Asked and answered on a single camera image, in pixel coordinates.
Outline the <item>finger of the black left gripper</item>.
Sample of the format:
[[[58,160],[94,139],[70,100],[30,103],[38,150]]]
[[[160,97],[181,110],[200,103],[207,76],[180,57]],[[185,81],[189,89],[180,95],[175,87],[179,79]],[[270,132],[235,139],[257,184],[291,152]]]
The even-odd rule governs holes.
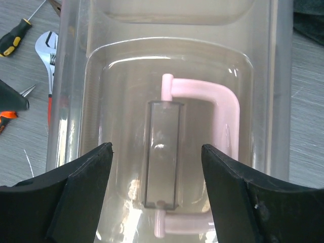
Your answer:
[[[29,109],[27,98],[2,80],[0,80],[0,84],[0,111],[26,111]]]

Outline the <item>red handled adjustable wrench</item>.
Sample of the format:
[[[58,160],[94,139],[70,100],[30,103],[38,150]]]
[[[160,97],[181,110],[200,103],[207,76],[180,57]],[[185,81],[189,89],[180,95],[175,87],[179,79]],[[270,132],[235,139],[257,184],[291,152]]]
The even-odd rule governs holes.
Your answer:
[[[56,51],[58,35],[55,32],[47,31],[43,33],[35,42],[35,51],[44,63],[48,73],[49,94],[48,94],[48,126],[51,121],[52,92],[56,62]]]

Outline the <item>orange handled needle-nose pliers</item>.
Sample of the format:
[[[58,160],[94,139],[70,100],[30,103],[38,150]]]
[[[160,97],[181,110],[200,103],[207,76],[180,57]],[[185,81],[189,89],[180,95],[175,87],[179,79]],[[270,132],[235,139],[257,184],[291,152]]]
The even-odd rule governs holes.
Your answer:
[[[22,95],[24,98],[27,97],[35,88],[36,85],[33,85],[19,94]],[[11,120],[16,119],[18,117],[17,112],[15,111],[3,111],[1,112],[1,133],[4,131],[6,126],[10,123]]]

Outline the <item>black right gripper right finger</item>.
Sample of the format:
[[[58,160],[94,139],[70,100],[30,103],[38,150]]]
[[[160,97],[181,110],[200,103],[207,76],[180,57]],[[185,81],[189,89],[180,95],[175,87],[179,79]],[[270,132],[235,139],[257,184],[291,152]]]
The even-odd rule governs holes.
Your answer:
[[[323,189],[268,176],[210,144],[201,162],[219,242],[323,242]]]

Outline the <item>beige plastic tool box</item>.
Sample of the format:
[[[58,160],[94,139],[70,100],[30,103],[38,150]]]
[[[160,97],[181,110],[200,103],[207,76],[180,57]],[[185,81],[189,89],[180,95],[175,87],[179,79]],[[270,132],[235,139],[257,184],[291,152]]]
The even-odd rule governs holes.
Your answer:
[[[94,242],[216,242],[201,147],[289,179],[292,1],[63,1],[47,170],[111,142]]]

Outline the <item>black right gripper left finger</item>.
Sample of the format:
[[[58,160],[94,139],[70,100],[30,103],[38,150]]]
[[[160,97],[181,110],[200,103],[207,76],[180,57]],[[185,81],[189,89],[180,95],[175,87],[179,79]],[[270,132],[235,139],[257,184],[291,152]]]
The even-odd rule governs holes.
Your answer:
[[[1,186],[1,242],[94,242],[112,144],[14,186]]]

